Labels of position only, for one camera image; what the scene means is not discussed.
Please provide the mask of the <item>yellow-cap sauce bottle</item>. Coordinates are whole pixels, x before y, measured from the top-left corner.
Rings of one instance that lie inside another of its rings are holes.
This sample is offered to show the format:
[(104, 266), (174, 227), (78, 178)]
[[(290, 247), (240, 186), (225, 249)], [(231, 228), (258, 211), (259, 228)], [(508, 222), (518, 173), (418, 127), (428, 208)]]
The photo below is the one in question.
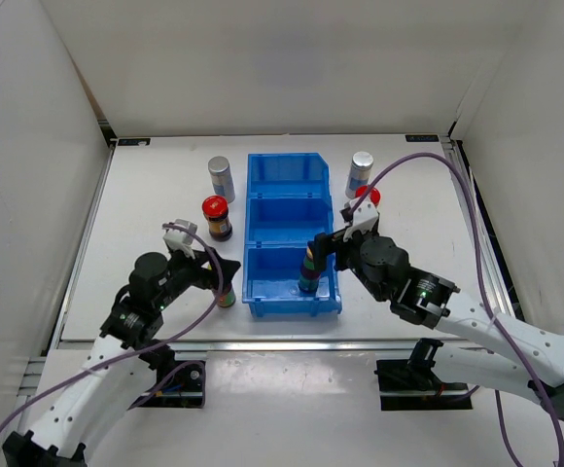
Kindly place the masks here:
[(298, 286), (303, 293), (314, 294), (317, 292), (322, 272), (315, 266), (311, 246), (305, 249), (305, 254), (300, 267)]
[(237, 273), (237, 269), (235, 268), (225, 268), (224, 269), (224, 286), (222, 293), (218, 293), (218, 277), (217, 277), (217, 269), (214, 267), (212, 263), (208, 265), (208, 268), (213, 271), (213, 285), (212, 285), (212, 294), (214, 297), (217, 298), (217, 306), (219, 308), (228, 308), (234, 305), (236, 301), (235, 292), (233, 289), (232, 281), (234, 276)]

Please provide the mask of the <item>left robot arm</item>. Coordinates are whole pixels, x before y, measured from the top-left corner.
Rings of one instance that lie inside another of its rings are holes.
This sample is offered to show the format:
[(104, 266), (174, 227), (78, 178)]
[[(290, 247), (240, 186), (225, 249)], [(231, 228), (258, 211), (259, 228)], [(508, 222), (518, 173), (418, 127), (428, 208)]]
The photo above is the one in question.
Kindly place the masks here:
[(150, 252), (134, 263), (79, 378), (62, 387), (25, 433), (11, 433), (2, 451), (9, 466), (86, 466), (112, 427), (155, 389), (174, 379), (177, 363), (157, 340), (163, 311), (191, 287), (219, 292), (239, 262), (214, 249)]

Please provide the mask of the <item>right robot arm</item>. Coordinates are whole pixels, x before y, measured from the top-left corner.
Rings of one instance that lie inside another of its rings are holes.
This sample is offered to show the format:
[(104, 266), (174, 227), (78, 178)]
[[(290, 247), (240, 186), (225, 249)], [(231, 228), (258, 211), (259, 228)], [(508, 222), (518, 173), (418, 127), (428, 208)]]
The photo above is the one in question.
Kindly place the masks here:
[(482, 346), (472, 351), (420, 342), (407, 365), (413, 385), (468, 382), (522, 397), (564, 421), (564, 336), (489, 312), (451, 281), (413, 267), (389, 237), (319, 233), (308, 248), (317, 271), (333, 259), (336, 269), (351, 270), (377, 302), (389, 303), (405, 322)]

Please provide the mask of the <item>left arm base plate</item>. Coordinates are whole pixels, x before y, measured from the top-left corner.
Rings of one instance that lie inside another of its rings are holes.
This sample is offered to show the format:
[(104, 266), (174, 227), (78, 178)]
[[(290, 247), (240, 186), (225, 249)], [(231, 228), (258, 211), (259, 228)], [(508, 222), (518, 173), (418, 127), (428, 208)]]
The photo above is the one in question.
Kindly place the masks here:
[(159, 369), (156, 384), (129, 407), (203, 409), (206, 402), (206, 362), (174, 360)]

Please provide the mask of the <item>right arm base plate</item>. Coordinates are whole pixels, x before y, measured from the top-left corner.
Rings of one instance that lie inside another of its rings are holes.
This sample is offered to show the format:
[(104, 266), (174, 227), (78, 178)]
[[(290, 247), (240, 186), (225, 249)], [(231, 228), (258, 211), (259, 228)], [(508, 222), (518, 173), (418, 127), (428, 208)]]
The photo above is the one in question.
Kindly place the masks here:
[(443, 383), (413, 371), (406, 359), (375, 362), (380, 409), (383, 412), (468, 411), (473, 408), (466, 383)]

